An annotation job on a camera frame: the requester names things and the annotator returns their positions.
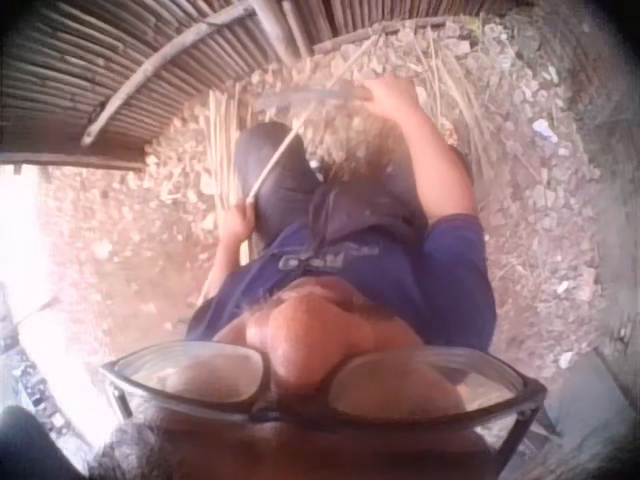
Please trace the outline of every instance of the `eyeglasses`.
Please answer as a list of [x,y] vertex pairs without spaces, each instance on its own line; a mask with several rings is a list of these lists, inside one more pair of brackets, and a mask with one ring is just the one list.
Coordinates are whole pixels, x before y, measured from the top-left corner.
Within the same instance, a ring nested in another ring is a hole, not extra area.
[[372,353],[335,368],[313,395],[271,390],[268,357],[247,347],[169,342],[102,367],[123,419],[127,394],[188,415],[321,430],[465,431],[516,414],[496,451],[504,467],[543,405],[546,388],[476,350],[426,346]]

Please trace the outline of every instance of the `bamboo wall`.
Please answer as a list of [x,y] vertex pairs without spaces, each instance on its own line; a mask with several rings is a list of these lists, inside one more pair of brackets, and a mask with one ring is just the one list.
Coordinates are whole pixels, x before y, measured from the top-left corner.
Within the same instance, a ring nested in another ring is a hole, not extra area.
[[[45,2],[4,39],[0,152],[107,155],[142,161],[143,146],[193,97],[276,60],[254,15],[169,62],[109,120],[80,138],[104,103],[163,45],[230,0]],[[312,45],[381,20],[500,10],[506,0],[294,0]]]

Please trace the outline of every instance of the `blue t-shirt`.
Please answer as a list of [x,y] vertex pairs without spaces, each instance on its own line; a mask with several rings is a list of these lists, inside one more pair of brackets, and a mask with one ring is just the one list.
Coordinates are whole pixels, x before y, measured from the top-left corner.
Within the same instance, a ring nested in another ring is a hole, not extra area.
[[472,215],[435,222],[409,248],[375,229],[310,255],[310,232],[292,225],[259,258],[233,272],[194,315],[188,340],[210,340],[247,308],[304,276],[340,277],[406,321],[426,344],[487,351],[496,307],[484,232]]

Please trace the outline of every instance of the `dirt ground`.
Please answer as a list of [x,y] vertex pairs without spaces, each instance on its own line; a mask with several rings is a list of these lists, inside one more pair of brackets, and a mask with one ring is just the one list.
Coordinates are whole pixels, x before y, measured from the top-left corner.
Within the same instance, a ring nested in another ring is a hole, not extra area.
[[[553,388],[604,331],[594,239],[602,185],[568,109],[567,79],[542,57],[535,72],[524,61],[538,55],[537,41],[508,19],[456,18],[415,36],[407,24],[380,38],[345,78],[385,70],[412,77],[425,110],[468,158],[498,305],[491,351]],[[325,85],[359,46],[291,72],[256,72],[238,91],[250,100]],[[89,369],[180,338],[196,307],[216,244],[207,116],[206,99],[187,106],[149,145],[143,173],[55,168],[43,185],[40,218],[61,299],[55,308]],[[255,112],[247,123],[293,124],[299,116],[300,108]],[[323,106],[302,130],[310,158],[342,177],[401,154],[395,135],[344,105]]]

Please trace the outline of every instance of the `wooden pole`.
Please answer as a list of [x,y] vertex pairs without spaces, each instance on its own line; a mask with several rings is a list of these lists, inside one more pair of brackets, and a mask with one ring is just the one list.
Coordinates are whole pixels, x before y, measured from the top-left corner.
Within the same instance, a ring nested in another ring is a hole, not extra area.
[[223,8],[217,13],[205,18],[193,27],[185,30],[176,38],[167,43],[164,47],[149,57],[138,70],[120,87],[120,89],[109,99],[100,115],[89,125],[84,132],[80,144],[87,147],[93,143],[100,131],[107,124],[109,119],[118,109],[155,73],[166,65],[180,52],[186,50],[198,40],[209,35],[215,30],[228,25],[229,23],[251,13],[252,8],[249,0],[239,0],[238,2]]
[[[427,28],[427,27],[442,27],[447,23],[447,17],[431,17],[431,18],[418,18],[413,21],[415,28]],[[347,33],[340,37],[332,38],[326,42],[319,43],[313,47],[313,53],[315,55],[324,55],[335,50],[338,50],[343,45],[351,43],[361,42],[366,40],[371,35],[385,34],[389,35],[396,33],[401,28],[400,22],[380,22],[369,28],[363,28],[356,30],[355,32]]]
[[267,38],[285,65],[291,66],[298,60],[296,44],[276,0],[249,0],[264,28]]
[[298,44],[300,56],[302,58],[312,57],[313,48],[311,48],[311,43],[309,43],[307,34],[304,31],[304,25],[302,24],[300,14],[298,13],[295,3],[291,0],[284,0],[282,2],[282,10],[284,11],[285,17],[287,17],[287,21],[289,22],[289,26],[293,32],[293,37],[296,39],[296,43]]
[[144,162],[130,162],[91,154],[65,155],[38,152],[0,152],[0,165],[49,165],[134,171],[143,170],[145,167]]

